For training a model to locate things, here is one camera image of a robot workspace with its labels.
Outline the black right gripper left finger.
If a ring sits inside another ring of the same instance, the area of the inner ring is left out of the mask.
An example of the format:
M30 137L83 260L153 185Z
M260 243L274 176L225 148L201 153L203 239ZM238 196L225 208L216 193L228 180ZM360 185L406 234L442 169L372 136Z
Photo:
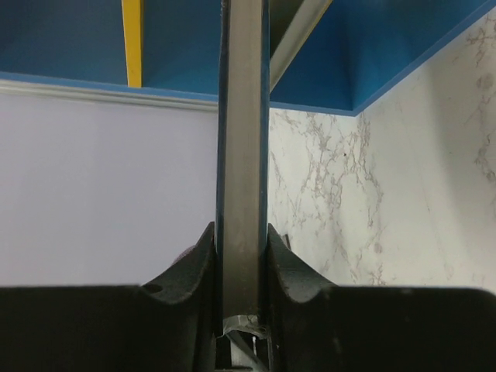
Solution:
M1 290L3 371L211 371L214 228L142 286Z

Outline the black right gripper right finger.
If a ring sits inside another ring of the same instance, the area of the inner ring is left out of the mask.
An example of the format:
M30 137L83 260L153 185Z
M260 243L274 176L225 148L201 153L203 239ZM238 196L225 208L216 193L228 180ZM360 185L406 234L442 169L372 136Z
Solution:
M344 287L268 230L275 371L493 371L495 296L474 288Z

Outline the dark navy blue book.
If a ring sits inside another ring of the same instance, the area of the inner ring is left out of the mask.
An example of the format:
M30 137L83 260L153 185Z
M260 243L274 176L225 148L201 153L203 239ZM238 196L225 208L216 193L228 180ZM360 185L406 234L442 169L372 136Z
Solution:
M267 335L269 3L223 1L215 250L222 331Z

